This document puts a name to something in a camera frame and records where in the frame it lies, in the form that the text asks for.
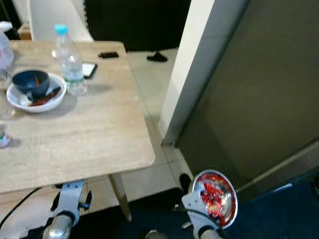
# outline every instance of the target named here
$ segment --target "water bottle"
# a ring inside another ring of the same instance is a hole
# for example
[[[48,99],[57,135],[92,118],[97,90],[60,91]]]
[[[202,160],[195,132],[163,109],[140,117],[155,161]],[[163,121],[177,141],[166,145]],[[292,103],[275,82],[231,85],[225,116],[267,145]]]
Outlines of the water bottle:
[[[80,53],[69,37],[66,25],[55,25],[54,29],[57,34],[55,55],[66,81],[67,90],[72,95],[83,95],[86,93],[86,83]]]

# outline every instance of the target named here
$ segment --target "blue bottle cap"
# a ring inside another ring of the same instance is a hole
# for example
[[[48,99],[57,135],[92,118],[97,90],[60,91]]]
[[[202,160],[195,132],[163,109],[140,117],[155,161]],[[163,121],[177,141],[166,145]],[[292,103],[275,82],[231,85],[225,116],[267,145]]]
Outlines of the blue bottle cap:
[[[61,35],[61,36],[68,33],[68,27],[64,24],[55,25],[54,30],[55,30],[56,34]]]

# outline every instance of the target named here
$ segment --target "gray wall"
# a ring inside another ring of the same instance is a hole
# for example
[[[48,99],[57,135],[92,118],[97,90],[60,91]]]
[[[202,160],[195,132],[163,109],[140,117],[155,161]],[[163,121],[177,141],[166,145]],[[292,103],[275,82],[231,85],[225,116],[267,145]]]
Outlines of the gray wall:
[[[319,135],[319,1],[251,0],[178,145],[235,187]]]

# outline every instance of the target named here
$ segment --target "utensil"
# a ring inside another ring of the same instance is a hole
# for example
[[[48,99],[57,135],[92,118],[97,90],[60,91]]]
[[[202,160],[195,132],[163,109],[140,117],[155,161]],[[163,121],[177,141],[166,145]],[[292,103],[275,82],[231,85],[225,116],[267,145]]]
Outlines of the utensil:
[[[49,88],[47,90],[47,94],[51,93],[58,87],[60,87],[61,90],[59,90],[56,96],[45,104],[40,106],[30,106],[32,101],[30,101],[25,94],[21,93],[13,84],[9,86],[6,92],[7,100],[14,107],[30,113],[41,113],[56,108],[63,100],[66,92],[66,83],[65,80],[58,75],[52,73],[48,73],[48,75]]]
[[[202,171],[190,184],[189,192],[199,191],[211,217],[219,219],[225,229],[235,220],[238,211],[236,192],[228,178],[216,171]]]
[[[14,86],[30,101],[45,96],[49,88],[48,74],[43,71],[22,71],[12,78]]]

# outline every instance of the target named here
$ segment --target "black cable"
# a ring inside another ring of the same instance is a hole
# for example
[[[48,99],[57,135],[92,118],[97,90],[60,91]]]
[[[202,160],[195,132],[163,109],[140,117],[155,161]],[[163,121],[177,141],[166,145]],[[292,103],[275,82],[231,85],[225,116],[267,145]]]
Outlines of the black cable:
[[[12,208],[12,210],[2,219],[1,223],[0,223],[0,231],[1,228],[3,226],[3,224],[5,223],[5,221],[8,219],[8,217],[10,217],[10,215],[25,201],[27,200],[33,193],[35,193],[36,191],[38,191],[40,188],[36,188],[34,189],[32,192],[30,192],[28,195],[26,195],[14,208]]]
[[[208,216],[207,214],[202,213],[200,211],[193,210],[193,209],[187,209],[187,208],[173,208],[173,211],[176,211],[176,212],[191,212],[191,213],[195,213],[195,214],[201,215],[201,216],[211,220],[216,226],[218,226],[217,232],[218,233],[221,232],[225,239],[229,239],[228,235],[225,234],[224,229],[219,225],[219,223],[216,220],[214,220],[212,217]]]

